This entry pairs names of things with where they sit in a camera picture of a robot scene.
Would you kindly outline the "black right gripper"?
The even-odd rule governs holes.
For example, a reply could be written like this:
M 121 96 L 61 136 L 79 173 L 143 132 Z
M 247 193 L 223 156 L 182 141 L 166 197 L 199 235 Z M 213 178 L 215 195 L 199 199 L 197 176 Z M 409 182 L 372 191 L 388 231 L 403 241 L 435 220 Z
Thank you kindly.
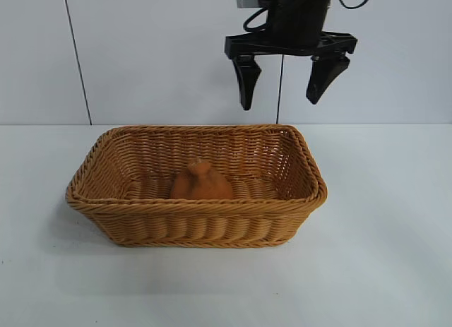
M 239 8 L 256 9 L 243 23 L 244 34 L 225 38 L 225 54 L 233 59 L 243 110 L 251 109 L 254 88 L 261 74 L 255 55 L 313 56 L 306 91 L 306 97 L 313 105 L 349 67 L 350 60 L 342 53 L 353 54 L 357 38 L 348 33 L 323 30 L 330 2 L 237 0 Z

